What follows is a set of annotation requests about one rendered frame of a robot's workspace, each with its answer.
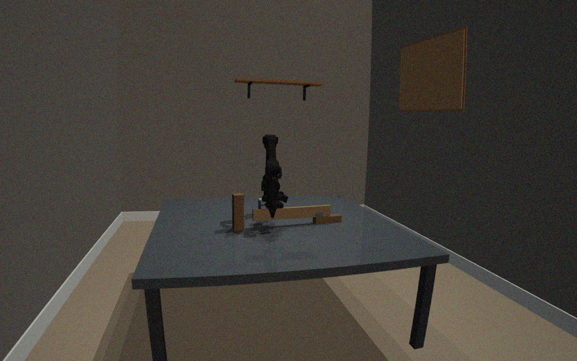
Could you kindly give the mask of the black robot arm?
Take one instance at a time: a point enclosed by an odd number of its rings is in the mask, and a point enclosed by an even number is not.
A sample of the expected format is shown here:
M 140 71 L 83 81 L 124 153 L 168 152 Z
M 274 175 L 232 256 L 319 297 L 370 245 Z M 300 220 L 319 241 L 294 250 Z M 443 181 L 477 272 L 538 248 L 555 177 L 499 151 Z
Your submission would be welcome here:
M 278 178 L 282 176 L 282 169 L 276 159 L 276 144 L 278 144 L 278 137 L 276 135 L 267 135 L 262 137 L 262 142 L 266 149 L 266 166 L 265 175 L 261 182 L 261 191 L 264 191 L 264 196 L 267 195 L 266 190 L 277 192 L 280 189 Z M 288 197 L 282 191 L 277 194 L 276 201 L 287 202 Z

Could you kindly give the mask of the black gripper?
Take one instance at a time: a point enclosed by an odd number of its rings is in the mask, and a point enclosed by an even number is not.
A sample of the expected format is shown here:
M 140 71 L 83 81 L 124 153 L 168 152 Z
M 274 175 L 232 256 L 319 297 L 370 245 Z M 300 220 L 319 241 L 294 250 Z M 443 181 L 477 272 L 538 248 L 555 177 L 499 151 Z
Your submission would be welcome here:
M 265 204 L 266 208 L 269 209 L 269 213 L 271 215 L 271 218 L 274 218 L 276 210 L 278 208 L 283 208 L 283 203 L 280 201 L 276 201 L 277 200 L 277 194 L 279 193 L 279 191 L 271 192 L 269 189 L 267 189 L 266 192 L 267 192 L 267 195 L 262 196 L 262 201 L 266 201 L 266 203 L 264 203 L 264 204 Z

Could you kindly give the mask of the long wooden rail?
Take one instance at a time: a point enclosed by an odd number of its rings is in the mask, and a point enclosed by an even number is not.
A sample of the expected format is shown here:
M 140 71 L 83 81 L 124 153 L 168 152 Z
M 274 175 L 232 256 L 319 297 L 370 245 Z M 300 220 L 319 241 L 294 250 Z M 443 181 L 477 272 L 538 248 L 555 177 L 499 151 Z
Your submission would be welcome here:
M 323 217 L 331 216 L 331 205 L 278 208 L 274 218 L 271 218 L 268 208 L 252 209 L 252 221 L 315 218 L 316 213 L 320 212 L 323 212 Z

